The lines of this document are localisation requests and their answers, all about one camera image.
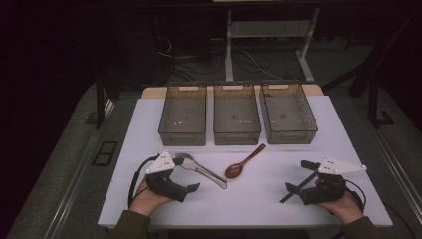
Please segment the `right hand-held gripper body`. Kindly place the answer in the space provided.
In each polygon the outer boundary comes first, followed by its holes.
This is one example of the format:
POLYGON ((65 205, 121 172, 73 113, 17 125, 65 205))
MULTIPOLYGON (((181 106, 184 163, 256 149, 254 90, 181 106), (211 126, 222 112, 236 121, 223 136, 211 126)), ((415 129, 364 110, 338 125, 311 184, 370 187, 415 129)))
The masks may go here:
POLYGON ((317 177, 316 186, 301 189, 299 198, 304 205, 337 201, 347 189, 343 176, 346 173, 355 173, 366 169, 365 165, 327 157, 320 162, 318 170, 313 170, 317 177))

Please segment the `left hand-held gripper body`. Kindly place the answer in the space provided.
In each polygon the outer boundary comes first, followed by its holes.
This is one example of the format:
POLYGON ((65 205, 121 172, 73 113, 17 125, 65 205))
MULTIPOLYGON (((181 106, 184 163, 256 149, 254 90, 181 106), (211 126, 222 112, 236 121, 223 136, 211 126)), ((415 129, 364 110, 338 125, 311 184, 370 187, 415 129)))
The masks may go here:
POLYGON ((160 154, 146 170, 146 184, 155 194, 183 202, 188 194, 187 188, 170 179, 175 163, 168 151, 160 154))

